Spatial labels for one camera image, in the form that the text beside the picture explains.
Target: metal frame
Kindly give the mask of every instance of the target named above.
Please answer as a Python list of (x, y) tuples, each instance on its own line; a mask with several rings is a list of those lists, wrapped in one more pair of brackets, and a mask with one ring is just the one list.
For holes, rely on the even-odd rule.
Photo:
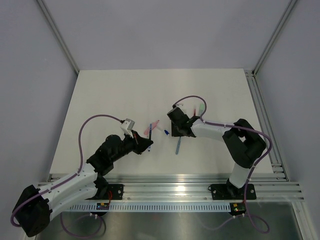
[[(122, 200), (115, 203), (241, 203), (242, 200), (212, 200), (208, 186), (212, 183), (223, 184), (224, 181), (209, 182), (131, 182), (124, 184)], [(251, 181), (255, 187), (256, 200), (248, 202), (303, 202), (304, 197), (298, 182), (289, 181)]]
[[(274, 173), (256, 173), (251, 177), (252, 182), (287, 182), (285, 173), (280, 164), (274, 164)], [(54, 182), (66, 174), (51, 174), (48, 182)], [(121, 175), (108, 174), (105, 179), (109, 183), (215, 183), (224, 182), (230, 174), (165, 174), (165, 175)]]
[(275, 42), (278, 39), (278, 36), (280, 33), (283, 31), (285, 24), (287, 23), (289, 17), (292, 15), (293, 10), (295, 9), (297, 3), (299, 0), (290, 0), (288, 3), (287, 7), (285, 8), (279, 22), (277, 23), (269, 41), (267, 42), (266, 46), (264, 47), (262, 54), (256, 63), (254, 70), (253, 70), (253, 75), (256, 76), (259, 69), (261, 68), (262, 64), (265, 62), (269, 52), (271, 51), (272, 47), (274, 46)]
[(43, 13), (43, 16), (44, 16), (46, 22), (48, 23), (49, 28), (52, 30), (53, 35), (55, 36), (57, 43), (60, 45), (63, 53), (65, 54), (67, 60), (69, 61), (70, 65), (72, 66), (73, 71), (75, 72), (75, 74), (78, 75), (79, 71), (80, 71), (78, 68), (78, 65), (77, 65), (75, 59), (72, 57), (61, 33), (59, 32), (58, 27), (57, 27), (53, 17), (51, 16), (51, 14), (48, 10), (48, 7), (43, 2), (43, 0), (35, 0), (35, 2), (39, 6), (40, 11)]
[(310, 219), (305, 202), (292, 203), (295, 217), (304, 240), (316, 240), (317, 234)]
[(270, 119), (268, 117), (268, 112), (265, 106), (265, 101), (261, 92), (261, 88), (251, 70), (245, 70), (244, 73), (249, 85), (253, 104), (255, 107), (256, 114), (258, 116), (261, 129), (264, 133), (270, 136), (273, 142), (273, 148), (269, 154), (271, 164), (277, 165), (279, 167), (283, 167), (282, 169), (285, 174), (285, 178), (289, 180), (290, 176), (287, 171), (288, 168), (286, 167), (286, 160), (284, 158), (284, 155), (280, 151), (277, 140), (275, 138), (275, 134), (272, 130)]

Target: mounting plate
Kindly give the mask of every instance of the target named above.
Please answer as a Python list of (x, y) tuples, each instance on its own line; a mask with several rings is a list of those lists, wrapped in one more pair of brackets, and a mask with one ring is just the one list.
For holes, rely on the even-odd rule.
[[(124, 185), (109, 183), (107, 191), (111, 191), (112, 200), (122, 200), (122, 196), (124, 194)], [(108, 194), (105, 194), (102, 198), (97, 200), (109, 200), (109, 196)]]
[[(239, 189), (239, 194), (235, 197), (232, 197), (227, 190), (226, 184), (211, 184), (208, 187), (208, 190), (211, 192), (213, 200), (243, 200), (244, 199), (244, 187)], [(246, 190), (246, 199), (247, 200), (256, 200), (256, 190), (253, 184), (248, 184)]]

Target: pen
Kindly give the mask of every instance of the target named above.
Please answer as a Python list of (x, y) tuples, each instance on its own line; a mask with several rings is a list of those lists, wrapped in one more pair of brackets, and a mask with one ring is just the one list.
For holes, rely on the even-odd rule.
[[(149, 128), (149, 140), (151, 140), (151, 132), (152, 132), (152, 123), (150, 123), (150, 128)], [(148, 152), (151, 150), (151, 145), (148, 146)]]
[(175, 155), (178, 155), (180, 149), (181, 137), (179, 137), (178, 144), (176, 145)]

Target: pink pen cap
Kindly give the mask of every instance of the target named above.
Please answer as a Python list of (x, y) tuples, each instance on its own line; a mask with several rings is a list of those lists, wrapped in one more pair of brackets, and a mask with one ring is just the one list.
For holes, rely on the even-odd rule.
[[(159, 123), (159, 120), (153, 122), (153, 123), (152, 123), (151, 130), (155, 129), (156, 126), (158, 125), (158, 123)], [(144, 134), (145, 136), (148, 136), (148, 135), (149, 135), (149, 131), (150, 131), (150, 126), (148, 126), (148, 127), (146, 128), (146, 130), (144, 131), (143, 134)]]

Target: white wall panel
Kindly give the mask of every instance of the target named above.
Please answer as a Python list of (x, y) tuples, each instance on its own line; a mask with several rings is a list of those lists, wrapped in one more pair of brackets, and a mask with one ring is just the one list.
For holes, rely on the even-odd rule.
[(258, 73), (291, 179), (320, 226), (320, 1), (299, 1)]
[(289, 0), (45, 0), (81, 70), (252, 69)]
[(76, 75), (36, 1), (0, 7), (0, 239), (23, 189), (48, 178)]

